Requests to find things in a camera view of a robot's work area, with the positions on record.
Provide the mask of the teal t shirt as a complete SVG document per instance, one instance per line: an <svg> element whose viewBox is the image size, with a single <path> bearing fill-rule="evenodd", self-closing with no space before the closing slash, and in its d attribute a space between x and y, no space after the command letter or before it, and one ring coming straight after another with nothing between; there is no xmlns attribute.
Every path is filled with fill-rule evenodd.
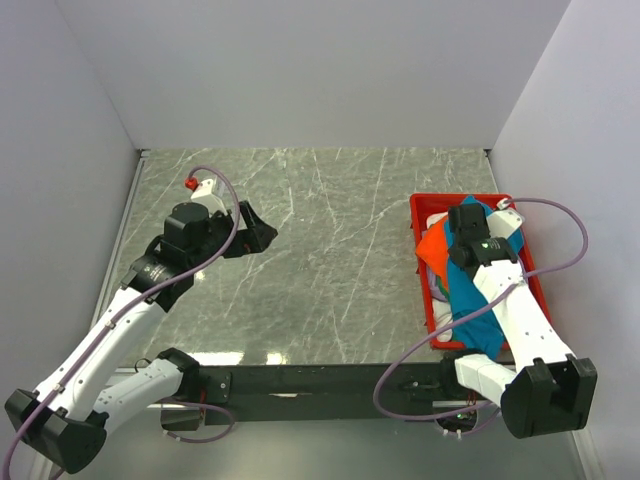
<svg viewBox="0 0 640 480"><path fill-rule="evenodd" d="M448 210L448 218L444 224L448 250L446 272L449 302L455 321L480 310L488 304L485 297L473 284L468 272L456 264L456 258L451 257L449 252L458 243L458 235L450 227L451 212L454 212L454 218L456 218L457 211L462 209L463 219L466 219L469 211L467 205L471 205L471 220L475 220L481 229L484 229L486 219L493 213L488 205L478 201L473 196L467 196L458 206L450 207ZM457 341L463 343L467 349L479 350L491 360L498 359L502 346L506 342L492 310L479 315L464 325L454 327L453 336Z"/></svg>

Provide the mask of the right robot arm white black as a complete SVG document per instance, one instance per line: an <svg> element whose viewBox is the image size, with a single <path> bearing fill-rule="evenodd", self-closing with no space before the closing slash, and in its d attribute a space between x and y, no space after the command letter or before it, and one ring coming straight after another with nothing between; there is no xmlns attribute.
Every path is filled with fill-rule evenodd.
<svg viewBox="0 0 640 480"><path fill-rule="evenodd" d="M577 358L557 335L529 286L504 235L491 229L484 208L461 204L448 211L450 258L494 313L514 359L507 368L484 353L463 353L439 374L444 395L460 399L473 390L501 408L516 438L585 427L597 383L588 358Z"/></svg>

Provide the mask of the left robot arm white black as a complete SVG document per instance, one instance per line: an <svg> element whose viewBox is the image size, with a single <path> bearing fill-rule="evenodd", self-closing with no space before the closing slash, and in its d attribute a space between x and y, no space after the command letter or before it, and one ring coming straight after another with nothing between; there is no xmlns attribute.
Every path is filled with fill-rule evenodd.
<svg viewBox="0 0 640 480"><path fill-rule="evenodd" d="M246 201L227 212L196 202L176 205L73 353L34 390L17 389L7 399L19 440L75 474L94 460L109 433L148 405L201 399L199 363L175 348L124 382L107 382L139 337L193 286L198 271L220 257L261 253L277 235Z"/></svg>

